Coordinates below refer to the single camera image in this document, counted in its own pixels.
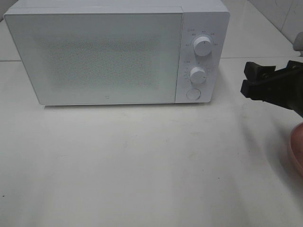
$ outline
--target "white microwave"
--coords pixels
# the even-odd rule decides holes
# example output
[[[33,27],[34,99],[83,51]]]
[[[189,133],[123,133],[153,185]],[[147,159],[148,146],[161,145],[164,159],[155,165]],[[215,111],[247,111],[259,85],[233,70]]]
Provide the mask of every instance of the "white microwave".
[[[4,15],[42,105],[211,100],[220,0],[19,0]]]

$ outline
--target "timer knob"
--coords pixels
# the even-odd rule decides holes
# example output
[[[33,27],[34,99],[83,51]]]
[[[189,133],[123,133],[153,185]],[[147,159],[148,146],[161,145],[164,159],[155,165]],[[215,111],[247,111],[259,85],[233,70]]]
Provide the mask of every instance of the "timer knob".
[[[202,35],[194,40],[194,51],[198,56],[206,56],[212,51],[213,41],[211,37]]]
[[[206,80],[206,76],[206,70],[201,67],[195,67],[189,73],[190,81],[193,84],[202,84]]]

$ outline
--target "microwave door window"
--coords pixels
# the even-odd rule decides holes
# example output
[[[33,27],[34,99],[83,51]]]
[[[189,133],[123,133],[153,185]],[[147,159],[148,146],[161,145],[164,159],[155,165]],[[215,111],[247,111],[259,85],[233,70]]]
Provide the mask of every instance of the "microwave door window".
[[[6,20],[41,104],[175,101],[182,14]]]

